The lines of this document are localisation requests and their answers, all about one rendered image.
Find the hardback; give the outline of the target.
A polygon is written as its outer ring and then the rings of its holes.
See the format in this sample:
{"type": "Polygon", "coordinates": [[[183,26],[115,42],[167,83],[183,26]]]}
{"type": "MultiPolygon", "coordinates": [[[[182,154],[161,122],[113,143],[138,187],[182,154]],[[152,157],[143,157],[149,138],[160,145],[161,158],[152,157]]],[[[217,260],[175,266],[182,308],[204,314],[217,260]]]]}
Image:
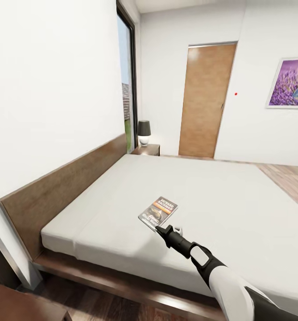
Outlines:
{"type": "Polygon", "coordinates": [[[164,197],[159,197],[138,218],[156,232],[155,226],[161,227],[177,209],[177,204],[164,197]]]}

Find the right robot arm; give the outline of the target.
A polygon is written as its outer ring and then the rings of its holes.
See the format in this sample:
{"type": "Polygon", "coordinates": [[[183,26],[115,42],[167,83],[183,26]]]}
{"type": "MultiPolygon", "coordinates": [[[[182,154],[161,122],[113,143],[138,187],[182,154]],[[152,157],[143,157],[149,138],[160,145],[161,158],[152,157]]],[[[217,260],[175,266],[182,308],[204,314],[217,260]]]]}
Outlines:
{"type": "Polygon", "coordinates": [[[298,316],[274,304],[262,291],[249,284],[210,251],[183,237],[182,225],[155,226],[157,233],[187,259],[191,258],[216,297],[227,321],[298,321],[298,316]]]}

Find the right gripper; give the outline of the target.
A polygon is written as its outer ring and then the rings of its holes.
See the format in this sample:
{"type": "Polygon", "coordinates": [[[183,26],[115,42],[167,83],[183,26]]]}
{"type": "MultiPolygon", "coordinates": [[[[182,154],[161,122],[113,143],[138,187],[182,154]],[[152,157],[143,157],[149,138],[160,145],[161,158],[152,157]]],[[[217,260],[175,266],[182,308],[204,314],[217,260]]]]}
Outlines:
{"type": "Polygon", "coordinates": [[[155,226],[155,228],[157,228],[157,233],[165,240],[166,246],[168,248],[172,247],[179,252],[180,244],[183,240],[185,240],[185,238],[175,232],[173,230],[173,226],[170,224],[166,229],[159,226],[155,226]]]}

